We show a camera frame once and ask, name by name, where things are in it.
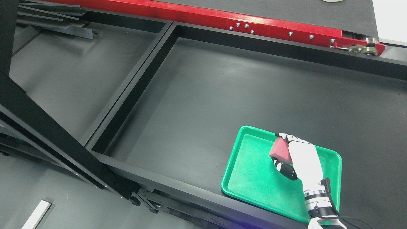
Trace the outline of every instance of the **black cable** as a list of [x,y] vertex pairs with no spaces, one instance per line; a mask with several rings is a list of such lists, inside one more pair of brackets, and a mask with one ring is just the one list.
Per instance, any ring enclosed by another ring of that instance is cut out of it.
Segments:
[[351,223],[351,222],[347,221],[346,219],[342,219],[342,220],[343,220],[344,222],[347,222],[348,224],[350,224],[350,225],[352,225],[352,226],[356,227],[357,229],[363,229],[363,228],[359,227],[358,225],[353,224],[353,223]]
[[350,225],[362,229],[361,227],[356,226],[356,225],[354,225],[354,224],[352,224],[352,223],[350,223],[349,221],[346,220],[346,219],[353,219],[353,220],[356,220],[356,221],[359,221],[359,222],[362,222],[362,223],[366,224],[371,229],[374,229],[368,222],[363,221],[363,220],[358,219],[358,218],[350,217],[350,216],[335,216],[335,217],[323,217],[323,216],[321,216],[320,218],[321,219],[326,219],[326,220],[329,220],[329,219],[343,219],[344,221],[348,222]]
[[368,227],[370,227],[371,229],[374,229],[368,222],[363,221],[363,220],[361,220],[361,219],[354,218],[354,217],[350,217],[350,216],[340,216],[339,211],[336,209],[336,206],[335,206],[335,204],[334,204],[334,202],[333,202],[333,200],[332,200],[332,195],[331,195],[331,191],[330,191],[330,180],[329,180],[329,178],[328,178],[328,177],[325,178],[324,180],[321,181],[321,183],[324,185],[325,190],[327,191],[326,193],[327,193],[327,195],[328,195],[329,201],[331,202],[333,211],[335,212],[336,215],[338,215],[338,216],[336,216],[336,217],[322,217],[322,216],[319,216],[321,219],[342,219],[343,221],[345,221],[345,222],[347,222],[348,224],[350,224],[350,225],[356,227],[357,229],[363,229],[363,228],[361,228],[361,227],[359,227],[359,226],[353,224],[352,222],[349,222],[348,220],[346,220],[346,219],[353,219],[353,220],[356,220],[356,221],[359,221],[359,222],[362,222],[362,223],[366,224],[366,225],[367,225]]

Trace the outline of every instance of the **round object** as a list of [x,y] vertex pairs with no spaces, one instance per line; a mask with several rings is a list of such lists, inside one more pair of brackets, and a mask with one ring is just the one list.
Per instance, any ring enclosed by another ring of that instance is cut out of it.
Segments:
[[366,54],[366,55],[372,55],[372,56],[377,56],[377,49],[375,47],[366,47],[361,51],[361,53]]
[[379,43],[379,40],[374,37],[367,37],[365,41],[367,42],[366,47],[374,47],[376,44]]

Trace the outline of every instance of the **green tray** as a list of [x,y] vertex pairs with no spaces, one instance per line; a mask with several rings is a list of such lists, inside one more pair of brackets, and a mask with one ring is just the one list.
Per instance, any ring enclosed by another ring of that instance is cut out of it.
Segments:
[[[222,178],[222,191],[232,197],[273,211],[288,218],[309,223],[302,183],[280,174],[269,157],[274,133],[251,126],[240,128]],[[342,158],[319,146],[324,178],[331,180],[332,199],[339,210]]]

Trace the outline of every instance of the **robotic arm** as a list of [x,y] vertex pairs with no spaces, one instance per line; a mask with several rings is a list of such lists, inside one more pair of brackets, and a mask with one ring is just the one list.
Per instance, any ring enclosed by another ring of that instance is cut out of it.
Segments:
[[277,170],[291,180],[300,179],[304,192],[305,204],[311,220],[308,229],[322,229],[320,222],[329,221],[328,228],[344,228],[346,226],[337,218],[336,210],[330,196],[329,178],[323,179],[322,167],[315,146],[292,135],[279,133],[278,137],[288,143],[288,150],[293,166],[280,162],[272,157]]

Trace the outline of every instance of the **pink sponge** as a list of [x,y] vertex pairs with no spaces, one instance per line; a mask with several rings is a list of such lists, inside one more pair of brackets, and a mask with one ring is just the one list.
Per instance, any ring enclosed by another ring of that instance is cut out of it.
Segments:
[[270,150],[269,156],[273,156],[283,163],[293,163],[290,153],[288,152],[288,143],[283,138],[276,139]]

